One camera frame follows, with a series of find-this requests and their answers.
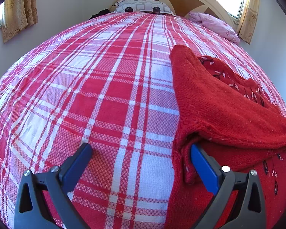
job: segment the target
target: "blue gripper pad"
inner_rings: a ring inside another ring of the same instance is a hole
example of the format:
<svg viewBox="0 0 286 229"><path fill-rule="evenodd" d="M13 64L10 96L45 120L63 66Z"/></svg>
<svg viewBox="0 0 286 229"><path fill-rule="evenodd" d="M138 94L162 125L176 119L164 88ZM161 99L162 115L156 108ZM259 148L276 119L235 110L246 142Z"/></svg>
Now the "blue gripper pad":
<svg viewBox="0 0 286 229"><path fill-rule="evenodd" d="M195 144L191 147L191 161L207 191L216 195L219 190L218 177Z"/></svg>
<svg viewBox="0 0 286 229"><path fill-rule="evenodd" d="M68 157L62 165L62 191L64 194L73 191L82 173L87 167L92 156L92 148L83 143L77 152Z"/></svg>

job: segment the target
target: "black object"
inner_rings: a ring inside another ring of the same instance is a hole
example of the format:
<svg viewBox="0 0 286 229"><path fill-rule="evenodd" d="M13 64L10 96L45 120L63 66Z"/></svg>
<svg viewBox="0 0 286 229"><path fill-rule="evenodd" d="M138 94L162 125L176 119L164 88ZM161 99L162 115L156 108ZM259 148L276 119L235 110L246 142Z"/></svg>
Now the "black object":
<svg viewBox="0 0 286 229"><path fill-rule="evenodd" d="M154 12L155 14L159 14L159 13L161 12L161 9L160 9L159 7L154 7L154 8L153 8L153 12Z"/></svg>
<svg viewBox="0 0 286 229"><path fill-rule="evenodd" d="M96 18L96 17L99 17L99 16L101 16L101 15L106 15L106 14L108 14L109 12L110 12L109 9L101 10L101 11L99 11L98 14L92 15L89 20L91 20L91 19L93 19L93 18Z"/></svg>
<svg viewBox="0 0 286 229"><path fill-rule="evenodd" d="M220 188L191 229L213 229L233 190L238 190L237 198L226 224L221 229L239 227L243 229L265 229L265 200L257 172L255 170L251 170L248 174L233 172L228 166L220 167L216 160L208 156L198 145L192 147L198 149L207 161L214 175L217 176Z"/></svg>
<svg viewBox="0 0 286 229"><path fill-rule="evenodd" d="M127 8L125 8L125 12L133 12L133 8L132 7L127 7Z"/></svg>
<svg viewBox="0 0 286 229"><path fill-rule="evenodd" d="M92 148L83 143L61 167L54 166L48 172L33 174L30 170L22 176L14 217L15 229L59 229L44 199L47 190L53 204L67 228L89 229L67 197L85 170L92 156Z"/></svg>

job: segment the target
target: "bed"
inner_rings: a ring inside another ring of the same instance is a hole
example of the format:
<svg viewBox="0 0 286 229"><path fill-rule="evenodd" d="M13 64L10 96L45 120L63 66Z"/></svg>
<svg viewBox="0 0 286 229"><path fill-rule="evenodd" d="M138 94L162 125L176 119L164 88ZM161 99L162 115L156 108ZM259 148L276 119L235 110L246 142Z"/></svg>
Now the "bed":
<svg viewBox="0 0 286 229"><path fill-rule="evenodd" d="M24 171L61 165L82 142L94 155L68 196L88 225L164 227L179 120L169 59L176 44L251 77L286 116L277 89L241 47L182 17L200 11L233 27L216 0L162 1L179 16L110 13L80 23L31 50L1 78L0 218L8 228Z"/></svg>

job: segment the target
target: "patterned pillowcase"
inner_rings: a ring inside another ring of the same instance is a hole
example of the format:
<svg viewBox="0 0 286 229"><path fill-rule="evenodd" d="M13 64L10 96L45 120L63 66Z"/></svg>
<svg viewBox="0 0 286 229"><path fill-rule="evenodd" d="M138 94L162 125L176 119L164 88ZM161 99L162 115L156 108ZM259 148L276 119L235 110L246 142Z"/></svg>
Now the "patterned pillowcase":
<svg viewBox="0 0 286 229"><path fill-rule="evenodd" d="M117 7L114 11L115 13L149 12L154 14L170 14L175 16L165 3L155 0L120 0L114 3L112 6Z"/></svg>

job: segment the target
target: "pillow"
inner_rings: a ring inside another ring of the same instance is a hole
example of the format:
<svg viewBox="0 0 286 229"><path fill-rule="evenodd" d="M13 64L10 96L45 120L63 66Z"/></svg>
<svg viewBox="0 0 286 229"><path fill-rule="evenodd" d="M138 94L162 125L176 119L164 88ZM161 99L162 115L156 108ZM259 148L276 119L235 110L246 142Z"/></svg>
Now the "pillow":
<svg viewBox="0 0 286 229"><path fill-rule="evenodd" d="M155 0L120 0L113 4L117 6L115 13L118 12L149 12L154 14L174 15L170 8L162 2Z"/></svg>
<svg viewBox="0 0 286 229"><path fill-rule="evenodd" d="M198 12L189 12L187 18L189 18L190 21L199 23L202 26L212 30L213 32L218 33L221 37L237 45L240 42L237 33L231 26L229 26L224 21L215 18L212 15L198 13Z"/></svg>

